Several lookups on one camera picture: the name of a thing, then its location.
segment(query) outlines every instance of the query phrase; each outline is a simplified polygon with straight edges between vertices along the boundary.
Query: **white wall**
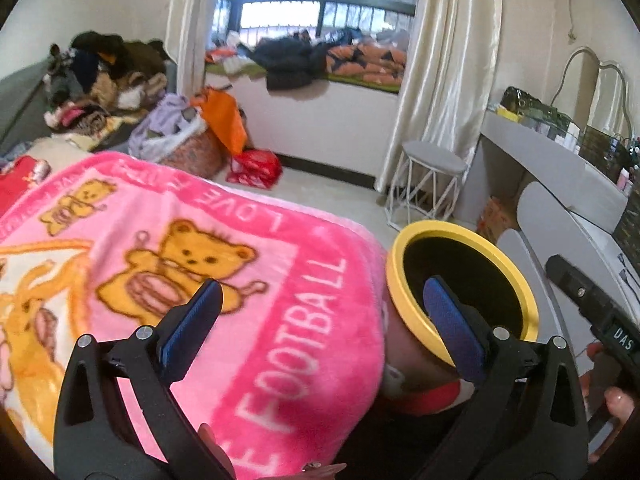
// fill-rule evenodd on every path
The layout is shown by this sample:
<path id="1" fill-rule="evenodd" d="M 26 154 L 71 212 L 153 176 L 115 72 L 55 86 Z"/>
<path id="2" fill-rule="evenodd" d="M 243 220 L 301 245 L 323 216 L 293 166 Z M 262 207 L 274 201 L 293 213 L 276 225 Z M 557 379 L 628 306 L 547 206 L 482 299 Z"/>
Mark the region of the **white wall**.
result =
<path id="1" fill-rule="evenodd" d="M 543 98 L 549 74 L 554 0 L 502 0 L 500 49 L 491 100 L 507 86 Z"/>
<path id="2" fill-rule="evenodd" d="M 640 128 L 640 31 L 620 0 L 572 0 L 577 40 L 569 44 L 568 0 L 555 0 L 556 13 L 550 57 L 550 77 L 544 99 L 558 89 L 562 70 L 571 53 L 591 47 L 602 61 L 620 63 L 629 83 L 629 108 L 635 128 Z"/>
<path id="3" fill-rule="evenodd" d="M 164 39 L 170 0 L 19 0 L 0 29 L 0 78 L 68 46 L 85 30 Z"/>
<path id="4" fill-rule="evenodd" d="M 223 76 L 207 74 L 221 88 Z M 267 92 L 265 80 L 246 76 L 229 93 L 247 115 L 257 148 L 376 176 L 398 113 L 398 96 L 329 81 Z"/>

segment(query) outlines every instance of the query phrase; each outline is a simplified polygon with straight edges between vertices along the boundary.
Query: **round stool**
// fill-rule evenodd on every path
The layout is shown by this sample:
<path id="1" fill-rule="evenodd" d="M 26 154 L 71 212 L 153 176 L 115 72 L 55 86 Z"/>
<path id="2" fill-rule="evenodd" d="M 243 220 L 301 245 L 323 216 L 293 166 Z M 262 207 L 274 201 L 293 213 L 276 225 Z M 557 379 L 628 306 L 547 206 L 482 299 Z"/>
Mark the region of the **round stool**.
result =
<path id="1" fill-rule="evenodd" d="M 427 172 L 416 186 L 412 184 L 415 164 Z M 386 199 L 387 224 L 398 231 L 401 229 L 394 216 L 402 208 L 406 209 L 407 224 L 418 220 L 412 220 L 412 210 L 420 213 L 423 218 L 436 219 L 438 211 L 447 199 L 449 203 L 438 219 L 445 221 L 449 219 L 460 194 L 460 184 L 465 170 L 464 161 L 449 150 L 423 140 L 405 142 L 402 145 L 398 167 L 391 180 L 389 196 Z M 438 196 L 439 174 L 450 177 L 450 182 L 440 196 Z M 431 197 L 431 209 L 425 209 L 429 197 Z"/>

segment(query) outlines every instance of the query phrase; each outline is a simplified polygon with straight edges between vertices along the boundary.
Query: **bear ear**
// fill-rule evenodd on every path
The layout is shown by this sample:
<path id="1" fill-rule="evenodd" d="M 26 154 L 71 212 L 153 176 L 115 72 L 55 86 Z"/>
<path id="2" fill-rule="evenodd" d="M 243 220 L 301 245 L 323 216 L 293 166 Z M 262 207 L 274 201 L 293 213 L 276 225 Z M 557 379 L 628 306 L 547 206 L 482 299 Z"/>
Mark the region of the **bear ear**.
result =
<path id="1" fill-rule="evenodd" d="M 184 234 L 191 233 L 196 230 L 196 226 L 193 224 L 191 220 L 174 220 L 171 223 L 171 227 L 169 228 L 169 232 L 171 234 Z"/>
<path id="2" fill-rule="evenodd" d="M 244 260 L 246 262 L 255 260 L 255 251 L 251 247 L 248 247 L 246 245 L 236 245 L 234 249 L 236 250 L 236 254 L 241 260 Z"/>

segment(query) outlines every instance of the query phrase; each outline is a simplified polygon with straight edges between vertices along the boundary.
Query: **wavy mirror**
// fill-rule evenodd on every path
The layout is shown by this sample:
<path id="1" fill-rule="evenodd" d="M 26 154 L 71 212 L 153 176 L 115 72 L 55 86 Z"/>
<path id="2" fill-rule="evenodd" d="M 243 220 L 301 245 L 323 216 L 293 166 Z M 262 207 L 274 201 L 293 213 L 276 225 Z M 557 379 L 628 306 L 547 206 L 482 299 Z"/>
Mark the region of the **wavy mirror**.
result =
<path id="1" fill-rule="evenodd" d="M 589 47 L 581 47 L 567 61 L 551 105 L 587 126 L 611 137 L 633 138 L 635 128 L 627 105 L 625 75 L 615 61 L 600 61 Z"/>

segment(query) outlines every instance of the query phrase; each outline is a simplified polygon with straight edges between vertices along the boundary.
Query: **yellow ring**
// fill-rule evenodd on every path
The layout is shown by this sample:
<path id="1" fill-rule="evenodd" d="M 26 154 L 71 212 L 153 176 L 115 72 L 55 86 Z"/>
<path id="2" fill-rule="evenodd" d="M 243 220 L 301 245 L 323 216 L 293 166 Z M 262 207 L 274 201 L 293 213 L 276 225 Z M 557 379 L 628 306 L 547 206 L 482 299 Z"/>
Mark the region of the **yellow ring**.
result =
<path id="1" fill-rule="evenodd" d="M 496 246 L 475 232 L 459 225 L 438 220 L 414 222 L 405 227 L 393 244 L 386 258 L 386 282 L 396 310 L 407 328 L 434 355 L 453 366 L 436 327 L 422 311 L 404 275 L 404 252 L 414 240 L 428 237 L 449 238 L 465 244 L 487 258 L 509 280 L 520 302 L 522 334 L 520 339 L 535 341 L 538 337 L 538 308 L 536 300 L 522 273 Z"/>

